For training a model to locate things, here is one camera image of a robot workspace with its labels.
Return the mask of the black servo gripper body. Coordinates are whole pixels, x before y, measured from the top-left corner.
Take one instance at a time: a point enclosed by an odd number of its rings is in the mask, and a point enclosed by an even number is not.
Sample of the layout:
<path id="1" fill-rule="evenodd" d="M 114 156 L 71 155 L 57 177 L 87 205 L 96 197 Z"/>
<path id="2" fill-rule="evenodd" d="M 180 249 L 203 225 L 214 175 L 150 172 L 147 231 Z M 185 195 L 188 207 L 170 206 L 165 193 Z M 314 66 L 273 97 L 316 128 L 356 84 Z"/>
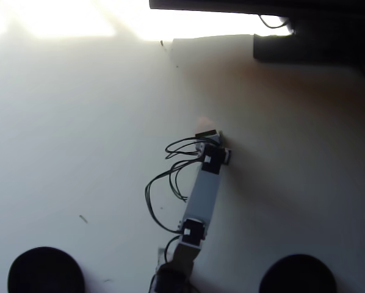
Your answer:
<path id="1" fill-rule="evenodd" d="M 195 149 L 224 148 L 222 135 L 216 129 L 195 134 Z"/>

